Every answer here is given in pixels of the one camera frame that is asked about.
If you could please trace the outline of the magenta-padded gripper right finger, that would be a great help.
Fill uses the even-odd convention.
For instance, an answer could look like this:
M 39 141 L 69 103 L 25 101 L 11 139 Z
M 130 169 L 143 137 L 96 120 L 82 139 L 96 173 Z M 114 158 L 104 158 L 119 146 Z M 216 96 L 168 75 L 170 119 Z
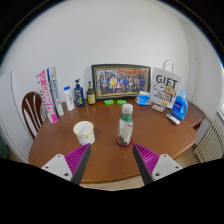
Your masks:
M 133 144 L 133 155 L 145 185 L 182 169 L 168 154 L 158 155 L 136 143 Z

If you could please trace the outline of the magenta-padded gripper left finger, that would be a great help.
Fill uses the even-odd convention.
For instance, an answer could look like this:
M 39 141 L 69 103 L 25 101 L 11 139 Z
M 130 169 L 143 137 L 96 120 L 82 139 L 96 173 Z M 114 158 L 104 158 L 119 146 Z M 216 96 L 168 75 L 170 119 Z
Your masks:
M 56 154 L 42 169 L 79 185 L 90 154 L 91 145 L 86 144 L 66 155 Z

